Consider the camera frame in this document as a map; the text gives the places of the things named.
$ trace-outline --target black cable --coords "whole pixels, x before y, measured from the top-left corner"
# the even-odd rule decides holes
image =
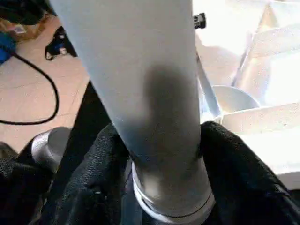
[[[3,49],[4,51],[6,51],[7,53],[11,54],[12,56],[16,57],[18,60],[22,61],[23,63],[27,64],[34,70],[38,71],[44,78],[47,79],[47,81],[49,81],[49,83],[51,84],[51,86],[53,88],[54,95],[55,95],[55,109],[54,109],[53,114],[49,118],[40,120],[40,121],[32,121],[32,122],[15,122],[15,121],[0,120],[0,123],[9,124],[9,125],[38,125],[38,124],[47,123],[47,122],[53,120],[54,117],[57,115],[59,106],[60,106],[60,98],[59,98],[58,90],[57,90],[57,87],[56,87],[54,81],[43,70],[38,68],[33,63],[29,62],[27,59],[18,55],[15,51],[12,51],[11,49],[9,49],[6,46],[3,46],[1,44],[0,44],[0,48]]]

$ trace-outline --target white pole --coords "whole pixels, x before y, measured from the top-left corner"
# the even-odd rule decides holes
[[[142,207],[164,222],[204,220],[213,197],[198,160],[191,0],[51,3],[133,157]]]

